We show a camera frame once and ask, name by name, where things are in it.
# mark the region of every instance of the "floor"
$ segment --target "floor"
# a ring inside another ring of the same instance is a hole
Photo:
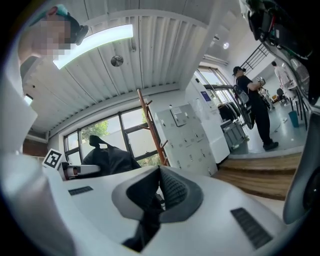
[[[270,151],[283,151],[303,146],[307,135],[304,120],[301,120],[301,116],[298,116],[299,127],[294,128],[288,115],[288,113],[292,111],[290,103],[284,105],[281,102],[277,102],[274,104],[274,107],[274,110],[269,111],[270,137],[273,141],[279,142],[279,147]],[[244,133],[249,136],[249,141],[244,141],[231,154],[246,155],[265,153],[266,151],[263,148],[263,142],[259,136],[257,125],[254,125],[252,130],[244,126],[243,130]]]

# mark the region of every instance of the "railing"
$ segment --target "railing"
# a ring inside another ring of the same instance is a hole
[[[269,51],[267,48],[263,44],[260,44],[250,57],[241,65],[242,69],[246,69],[245,74],[247,75],[251,70],[253,70],[265,57],[267,57],[268,54]]]

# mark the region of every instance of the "wooden coat rack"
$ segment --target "wooden coat rack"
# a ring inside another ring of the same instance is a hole
[[[143,112],[145,115],[146,123],[148,124],[148,127],[140,126],[140,128],[150,130],[155,147],[156,147],[156,151],[159,154],[161,163],[164,166],[170,166],[169,162],[168,162],[168,158],[165,157],[165,155],[164,155],[164,153],[165,153],[164,147],[167,144],[168,140],[166,140],[163,145],[160,145],[160,142],[158,140],[158,137],[157,137],[154,125],[153,125],[154,119],[152,118],[152,115],[151,115],[151,112],[149,109],[149,105],[150,105],[150,103],[152,103],[152,100],[150,100],[150,102],[148,102],[148,103],[145,103],[144,98],[142,97],[141,90],[138,89],[137,92],[138,92],[140,103],[141,103],[141,106],[142,106],[142,109],[143,109]]]

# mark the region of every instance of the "white locker cabinet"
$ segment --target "white locker cabinet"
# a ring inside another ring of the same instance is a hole
[[[215,158],[200,120],[191,105],[155,113],[155,126],[170,165],[191,173],[211,176],[217,171]]]

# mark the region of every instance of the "black pants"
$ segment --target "black pants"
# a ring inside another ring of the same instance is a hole
[[[251,103],[251,109],[255,116],[256,127],[258,128],[263,145],[269,145],[271,143],[270,119],[267,107],[261,99],[257,98]]]

